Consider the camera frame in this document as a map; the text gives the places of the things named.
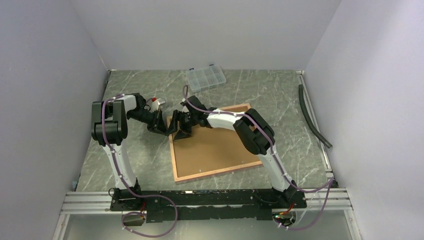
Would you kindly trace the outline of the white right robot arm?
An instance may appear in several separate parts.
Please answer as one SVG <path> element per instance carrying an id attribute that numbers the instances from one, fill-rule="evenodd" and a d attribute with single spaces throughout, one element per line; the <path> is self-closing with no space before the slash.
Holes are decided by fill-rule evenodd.
<path id="1" fill-rule="evenodd" d="M 277 205 L 286 208 L 293 203 L 297 185 L 277 153 L 274 130 L 254 108 L 244 112 L 206 108 L 194 95 L 181 105 L 185 111 L 173 111 L 166 135 L 174 134 L 177 139 L 190 138 L 194 126 L 236 132 L 245 149 L 257 156 L 267 170 Z"/>

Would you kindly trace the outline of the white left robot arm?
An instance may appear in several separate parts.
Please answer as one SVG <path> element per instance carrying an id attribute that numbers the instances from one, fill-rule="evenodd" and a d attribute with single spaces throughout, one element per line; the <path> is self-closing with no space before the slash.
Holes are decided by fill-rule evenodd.
<path id="1" fill-rule="evenodd" d="M 144 123 L 148 131 L 165 135 L 167 126 L 162 112 L 165 104 L 163 98 L 145 99 L 139 93 L 122 93 L 91 105 L 91 136 L 102 146 L 111 164 L 115 177 L 113 198 L 123 198 L 130 210 L 139 209 L 144 197 L 127 152 L 128 120 Z"/>

